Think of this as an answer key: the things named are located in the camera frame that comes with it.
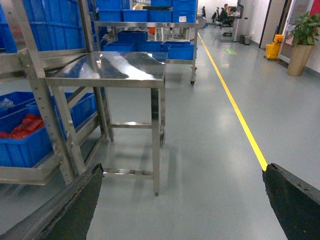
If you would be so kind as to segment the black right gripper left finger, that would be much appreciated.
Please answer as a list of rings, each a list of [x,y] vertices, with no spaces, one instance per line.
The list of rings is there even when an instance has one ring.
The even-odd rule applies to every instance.
[[[85,240],[97,207],[104,169],[89,167],[44,205],[3,233],[2,240]]]

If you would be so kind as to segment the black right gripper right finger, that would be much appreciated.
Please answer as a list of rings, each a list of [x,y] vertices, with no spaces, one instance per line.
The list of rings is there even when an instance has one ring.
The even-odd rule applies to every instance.
[[[320,238],[320,191],[280,165],[262,173],[275,216],[289,240]]]

